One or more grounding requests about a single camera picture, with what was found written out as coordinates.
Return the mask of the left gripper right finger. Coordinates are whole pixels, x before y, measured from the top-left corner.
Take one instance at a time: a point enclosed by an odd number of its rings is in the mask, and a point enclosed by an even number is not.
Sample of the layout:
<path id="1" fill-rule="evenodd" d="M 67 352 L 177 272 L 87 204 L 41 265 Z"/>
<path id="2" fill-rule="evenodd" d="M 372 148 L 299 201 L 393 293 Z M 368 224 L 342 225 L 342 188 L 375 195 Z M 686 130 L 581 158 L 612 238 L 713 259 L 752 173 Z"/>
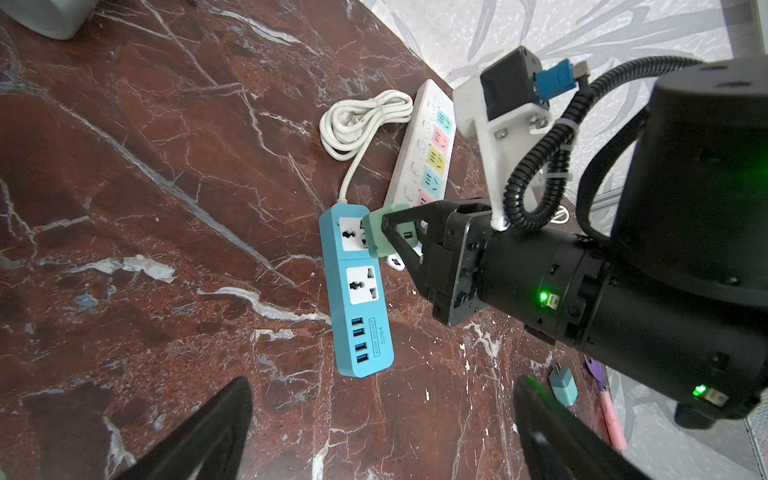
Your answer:
<path id="1" fill-rule="evenodd" d="M 645 479 L 533 377 L 516 381 L 514 408 L 532 479 Z"/>

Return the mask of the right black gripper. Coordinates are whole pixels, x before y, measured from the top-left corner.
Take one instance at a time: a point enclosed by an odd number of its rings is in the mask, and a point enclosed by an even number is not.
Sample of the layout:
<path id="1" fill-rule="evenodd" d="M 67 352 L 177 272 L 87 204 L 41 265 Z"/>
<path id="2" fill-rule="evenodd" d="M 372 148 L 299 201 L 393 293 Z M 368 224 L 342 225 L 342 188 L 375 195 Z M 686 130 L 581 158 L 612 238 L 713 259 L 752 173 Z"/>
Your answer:
<path id="1" fill-rule="evenodd" d="M 485 200 L 392 204 L 381 212 L 382 233 L 435 320 L 456 327 L 493 308 L 545 342 L 587 343 L 609 264 L 595 240 L 554 227 L 496 231 Z"/>

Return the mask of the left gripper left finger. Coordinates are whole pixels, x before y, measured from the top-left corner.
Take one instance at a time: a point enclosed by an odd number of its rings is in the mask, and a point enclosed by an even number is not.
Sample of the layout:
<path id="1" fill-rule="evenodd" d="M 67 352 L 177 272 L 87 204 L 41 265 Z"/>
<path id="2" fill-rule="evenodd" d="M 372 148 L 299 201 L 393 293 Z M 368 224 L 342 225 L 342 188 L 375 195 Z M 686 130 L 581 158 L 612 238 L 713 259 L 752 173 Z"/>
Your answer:
<path id="1" fill-rule="evenodd" d="M 252 419 L 252 391 L 236 377 L 122 479 L 235 479 Z"/>

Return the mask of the teal power strip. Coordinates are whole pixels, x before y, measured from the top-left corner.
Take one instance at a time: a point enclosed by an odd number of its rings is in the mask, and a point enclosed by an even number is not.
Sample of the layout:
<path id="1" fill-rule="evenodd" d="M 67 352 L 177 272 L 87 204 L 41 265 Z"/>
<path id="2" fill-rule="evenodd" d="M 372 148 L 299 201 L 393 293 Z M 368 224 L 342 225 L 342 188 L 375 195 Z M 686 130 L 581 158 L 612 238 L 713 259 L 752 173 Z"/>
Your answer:
<path id="1" fill-rule="evenodd" d="M 354 378 L 394 363 L 380 266 L 363 229 L 368 214 L 365 206 L 341 203 L 319 217 L 336 366 Z"/>

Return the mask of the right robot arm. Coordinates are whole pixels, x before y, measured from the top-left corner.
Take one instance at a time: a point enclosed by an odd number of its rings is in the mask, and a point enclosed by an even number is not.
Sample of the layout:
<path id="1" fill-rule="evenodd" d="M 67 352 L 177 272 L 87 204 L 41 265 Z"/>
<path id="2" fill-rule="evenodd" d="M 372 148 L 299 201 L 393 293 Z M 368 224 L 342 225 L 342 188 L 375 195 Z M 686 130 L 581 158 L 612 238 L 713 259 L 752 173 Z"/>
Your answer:
<path id="1" fill-rule="evenodd" d="M 649 78 L 581 176 L 578 231 L 552 227 L 582 122 Z M 747 417 L 767 387 L 766 57 L 643 57 L 576 85 L 499 193 L 387 213 L 383 234 L 439 322 L 491 307 L 673 399 L 683 428 Z"/>

